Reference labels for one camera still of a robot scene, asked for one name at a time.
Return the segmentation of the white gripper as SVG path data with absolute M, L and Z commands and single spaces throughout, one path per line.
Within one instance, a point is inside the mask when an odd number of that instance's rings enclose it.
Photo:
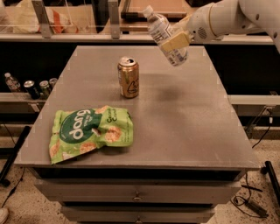
M 192 34 L 195 43 L 206 43 L 214 39 L 214 33 L 210 25 L 210 12 L 212 5 L 207 4 L 198 8 L 191 16 L 188 15 L 179 20 L 174 26 L 175 31 L 183 30 L 168 38 L 160 47 L 170 52 L 187 47 L 191 43 L 188 30 Z

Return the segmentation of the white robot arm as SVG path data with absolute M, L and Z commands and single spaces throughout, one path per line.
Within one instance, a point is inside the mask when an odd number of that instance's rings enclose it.
M 266 32 L 280 52 L 280 0 L 221 0 L 199 7 L 175 24 L 160 46 L 167 52 L 228 34 Z

